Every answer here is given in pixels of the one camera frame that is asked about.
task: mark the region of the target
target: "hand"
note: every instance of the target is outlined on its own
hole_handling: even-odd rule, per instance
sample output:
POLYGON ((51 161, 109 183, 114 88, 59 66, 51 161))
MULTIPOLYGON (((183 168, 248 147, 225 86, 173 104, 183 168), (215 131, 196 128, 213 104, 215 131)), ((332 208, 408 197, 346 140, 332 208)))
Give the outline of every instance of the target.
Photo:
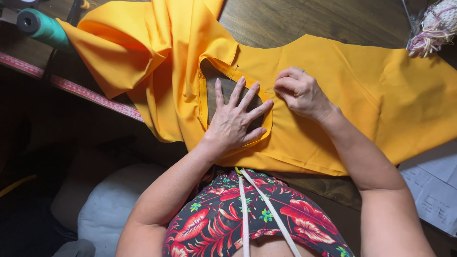
POLYGON ((256 128, 247 134, 246 130, 253 120, 273 106, 273 101, 270 99, 254 110, 246 112, 246 107, 259 90, 259 83, 254 83, 239 105, 236 106, 241 95, 241 90, 245 85, 246 80, 243 76, 236 84, 228 104, 225 105, 221 80, 216 80, 216 113, 213 116, 209 129, 203 136, 203 140, 208 144, 216 146, 221 151, 221 154, 228 150, 241 147, 266 132, 265 128, 256 128))
POLYGON ((291 110, 318 122, 337 109, 322 92, 316 79, 299 67, 292 66, 281 71, 273 89, 291 110))

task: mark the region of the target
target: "woman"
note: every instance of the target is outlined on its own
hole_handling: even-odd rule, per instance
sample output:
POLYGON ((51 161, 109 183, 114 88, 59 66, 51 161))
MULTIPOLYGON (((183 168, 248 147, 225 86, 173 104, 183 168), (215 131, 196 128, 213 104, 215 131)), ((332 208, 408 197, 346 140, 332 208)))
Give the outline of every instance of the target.
MULTIPOLYGON (((211 168, 226 151, 265 132, 257 128, 247 133, 246 128, 273 102, 246 112, 259 84, 236 106, 244 86, 241 78, 224 105, 217 80, 210 128, 140 196, 119 239, 117 257, 353 256, 326 214, 301 193, 261 171, 211 168), (199 182, 201 191, 185 204, 199 182)), ((296 114, 322 126, 357 185, 362 197, 361 254, 434 256, 397 169, 328 100, 316 80, 290 67, 278 74, 274 90, 296 114)))

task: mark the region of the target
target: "orange fabric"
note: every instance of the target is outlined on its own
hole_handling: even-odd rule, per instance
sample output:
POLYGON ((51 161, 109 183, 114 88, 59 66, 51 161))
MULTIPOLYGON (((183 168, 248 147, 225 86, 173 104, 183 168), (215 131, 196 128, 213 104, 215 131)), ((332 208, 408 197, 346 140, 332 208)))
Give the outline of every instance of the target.
POLYGON ((259 81, 262 101, 275 103, 263 121, 267 133, 227 153, 217 162, 223 166, 347 175, 321 127, 267 91, 291 65, 316 77, 393 163, 457 137, 457 71, 438 56, 411 59, 405 49, 310 35, 284 47, 251 48, 217 22, 221 6, 221 0, 109 2, 89 12, 78 28, 59 23, 108 97, 127 92, 158 139, 183 140, 189 150, 207 128, 199 68, 204 58, 234 80, 244 75, 248 86, 259 81))

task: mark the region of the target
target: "wooden surface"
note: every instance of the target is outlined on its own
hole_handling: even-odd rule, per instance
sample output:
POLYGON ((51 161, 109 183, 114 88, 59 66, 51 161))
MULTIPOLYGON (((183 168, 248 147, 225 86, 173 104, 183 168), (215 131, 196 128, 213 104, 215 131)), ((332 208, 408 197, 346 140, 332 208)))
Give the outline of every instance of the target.
MULTIPOLYGON (((92 2, 100 5, 104 1, 92 2)), ((39 10, 50 17, 65 20, 71 4, 70 0, 49 0, 42 2, 39 10)), ((410 32, 399 0, 226 0, 219 22, 238 42, 258 48, 279 47, 304 34, 350 44, 404 48, 410 32)), ((2 24, 0 51, 44 69, 51 48, 20 35, 14 26, 2 24)), ((58 54, 52 68, 54 74, 102 93, 80 58, 58 54)), ((207 78, 210 121, 214 113, 216 77, 223 81, 226 100, 235 83, 211 65, 204 64, 202 68, 207 78)), ((133 106, 125 94, 116 100, 133 106)), ((253 126, 260 124, 261 119, 253 126)), ((343 205, 360 209, 360 196, 347 177, 271 174, 343 205)))

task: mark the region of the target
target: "floral print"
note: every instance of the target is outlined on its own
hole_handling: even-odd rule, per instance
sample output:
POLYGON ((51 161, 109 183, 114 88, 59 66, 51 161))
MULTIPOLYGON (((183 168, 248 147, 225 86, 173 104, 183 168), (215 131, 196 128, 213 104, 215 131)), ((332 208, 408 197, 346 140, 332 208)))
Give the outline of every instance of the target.
MULTIPOLYGON (((246 171, 270 199, 294 241, 324 257, 353 256, 331 220, 313 201, 274 177, 251 169, 246 171)), ((243 186, 251 239, 282 236, 259 193, 246 180, 243 186)), ((236 171, 214 166, 193 192, 192 200, 169 224, 163 256, 232 256, 243 246, 242 203, 236 171)))

